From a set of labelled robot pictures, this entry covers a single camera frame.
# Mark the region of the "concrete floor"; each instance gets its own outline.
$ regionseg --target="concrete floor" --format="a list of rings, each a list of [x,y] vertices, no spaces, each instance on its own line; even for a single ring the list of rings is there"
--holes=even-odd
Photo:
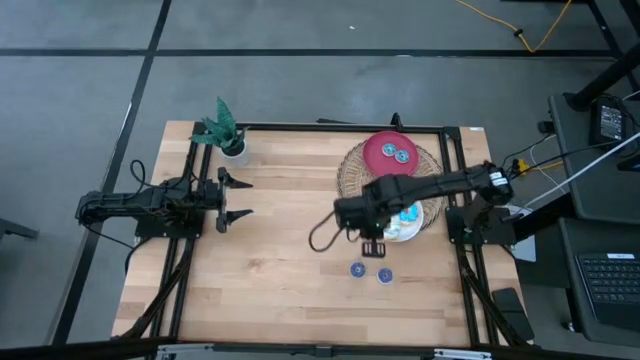
[[[146,48],[161,3],[0,0],[0,49]],[[562,6],[472,3],[523,27],[532,43]],[[633,45],[637,37],[617,2],[598,5],[620,45]],[[522,48],[510,30],[453,0],[174,0],[159,47]],[[545,48],[606,49],[607,44],[589,9],[573,5]],[[9,236],[0,246],[0,348],[49,341],[83,234],[73,218],[75,206],[102,181],[142,60],[0,57],[0,217],[41,231],[35,242]],[[483,126],[492,157],[500,161],[541,137],[535,125],[547,119],[549,95],[580,89],[608,64],[587,59],[156,58],[116,191],[136,185],[127,169],[131,159],[141,159],[151,171],[167,120],[212,114],[217,95],[240,121],[324,117],[384,124],[397,111],[407,124]],[[629,91],[624,81],[611,92]],[[556,153],[553,141],[536,151],[539,159]],[[559,168],[549,173],[564,176]],[[527,176],[514,186],[518,200],[526,201],[552,184]],[[130,241],[133,227],[131,221],[110,221],[104,233]],[[100,242],[70,341],[109,337],[125,250]],[[523,291],[542,347],[640,359],[638,349],[591,343],[562,329],[560,320],[568,317],[562,293],[526,285]]]

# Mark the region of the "wooden tabletop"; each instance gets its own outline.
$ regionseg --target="wooden tabletop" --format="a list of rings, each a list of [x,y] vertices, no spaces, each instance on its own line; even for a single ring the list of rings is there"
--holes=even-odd
[[[170,121],[165,128],[153,182],[180,176],[193,122]],[[490,159],[482,128],[461,128],[467,165]],[[252,189],[228,191],[228,209],[253,209],[226,234],[215,231],[216,213],[207,214],[196,242],[179,338],[184,341],[329,343],[343,345],[469,346],[460,276],[449,243],[444,214],[405,243],[388,243],[387,256],[364,259],[367,274],[349,275],[361,260],[360,245],[341,236],[325,253],[307,244],[311,228],[331,210],[337,197],[336,171],[344,155],[370,133],[249,131],[251,162],[228,167]],[[442,164],[436,135],[409,137]],[[449,144],[452,167],[455,152]],[[199,149],[196,164],[200,164]],[[209,174],[225,165],[214,151]],[[335,221],[314,238],[323,246]],[[113,334],[131,327],[155,296],[168,239],[153,239],[131,259]],[[514,287],[520,293],[511,257],[485,246],[491,289]],[[375,273],[393,270],[390,285]],[[481,338],[483,314],[476,300]],[[168,332],[173,299],[165,312]]]

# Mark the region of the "keyboard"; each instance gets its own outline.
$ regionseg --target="keyboard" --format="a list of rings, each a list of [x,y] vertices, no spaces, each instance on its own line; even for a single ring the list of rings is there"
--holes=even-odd
[[[640,331],[640,254],[581,254],[576,261],[596,320]]]

